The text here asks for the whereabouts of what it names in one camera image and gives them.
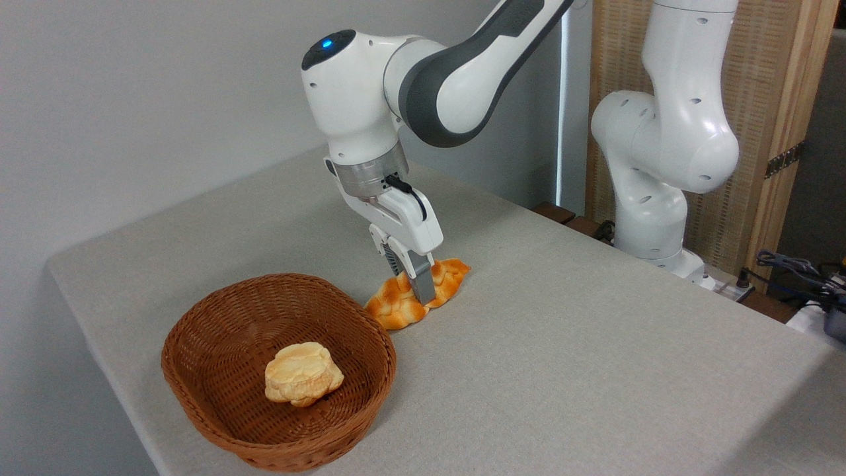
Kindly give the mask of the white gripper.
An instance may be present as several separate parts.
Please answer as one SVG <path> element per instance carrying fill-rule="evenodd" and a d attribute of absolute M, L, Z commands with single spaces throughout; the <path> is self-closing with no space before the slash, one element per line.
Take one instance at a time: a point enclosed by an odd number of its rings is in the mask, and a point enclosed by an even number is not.
<path fill-rule="evenodd" d="M 405 157 L 382 156 L 359 165 L 338 165 L 329 157 L 324 160 L 348 207 L 371 223 L 369 234 L 393 274 L 404 272 L 417 301 L 429 304 L 436 297 L 431 252 L 440 247 L 443 235 L 431 202 L 422 192 L 402 192 L 387 182 L 389 176 L 405 180 Z M 397 253 L 389 246 L 390 236 L 402 244 L 397 245 Z"/>

